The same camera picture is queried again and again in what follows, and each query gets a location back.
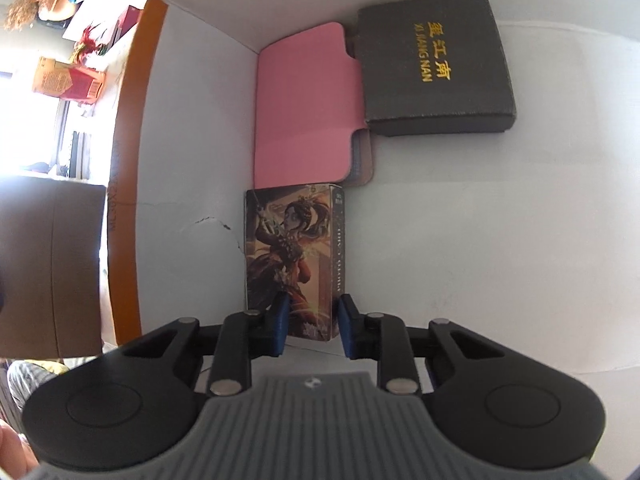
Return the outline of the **illustrated playing card box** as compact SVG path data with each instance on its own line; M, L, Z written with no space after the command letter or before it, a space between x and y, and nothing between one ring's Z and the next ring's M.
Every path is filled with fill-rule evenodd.
M246 306L268 310L290 297L288 334L337 335L335 301L345 286L345 193L334 183L245 192Z

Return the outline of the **dark grey gift box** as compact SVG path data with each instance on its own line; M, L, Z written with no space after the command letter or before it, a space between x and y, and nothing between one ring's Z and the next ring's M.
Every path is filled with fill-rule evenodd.
M357 32L372 133L499 133L514 125L512 82L489 0L367 6Z

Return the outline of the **orange cardboard box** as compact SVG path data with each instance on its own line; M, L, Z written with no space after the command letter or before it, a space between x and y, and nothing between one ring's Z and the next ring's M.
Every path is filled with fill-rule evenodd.
M115 306L150 330L242 304L258 51L393 0L149 0L110 196ZM639 363L639 0L489 0L518 116L375 143L346 193L347 289L572 373Z

